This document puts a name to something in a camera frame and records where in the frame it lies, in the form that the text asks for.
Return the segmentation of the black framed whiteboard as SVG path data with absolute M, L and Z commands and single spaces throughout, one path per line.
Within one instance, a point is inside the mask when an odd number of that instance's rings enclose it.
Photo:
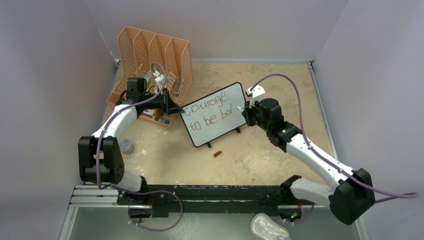
M 246 97 L 240 82 L 184 105 L 181 119 L 192 144 L 199 148 L 246 124 L 242 112 Z

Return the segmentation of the brown marker cap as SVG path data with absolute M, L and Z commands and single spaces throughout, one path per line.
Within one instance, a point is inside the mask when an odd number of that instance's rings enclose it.
M 218 157 L 220 154 L 222 153 L 222 151 L 217 151 L 216 153 L 213 154 L 213 157 L 216 158 Z

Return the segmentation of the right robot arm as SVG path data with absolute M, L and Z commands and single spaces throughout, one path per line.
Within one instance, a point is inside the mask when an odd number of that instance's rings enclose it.
M 261 128 L 272 145 L 303 162 L 325 182 L 293 176 L 280 191 L 284 202 L 306 200 L 327 207 L 345 225 L 353 224 L 375 204 L 369 172 L 363 168 L 355 170 L 316 146 L 300 128 L 284 119 L 276 99 L 246 101 L 241 114 L 249 127 Z

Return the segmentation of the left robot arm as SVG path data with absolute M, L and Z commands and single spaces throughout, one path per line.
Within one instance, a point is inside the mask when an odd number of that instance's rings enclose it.
M 143 187 L 146 180 L 126 170 L 120 143 L 144 110 L 159 110 L 162 115 L 184 112 L 165 87 L 152 93 L 146 79 L 131 77 L 103 126 L 90 136 L 82 136 L 77 143 L 80 179 L 97 184 L 101 190 L 116 187 L 130 192 L 130 199 L 138 205 L 149 199 L 149 191 Z

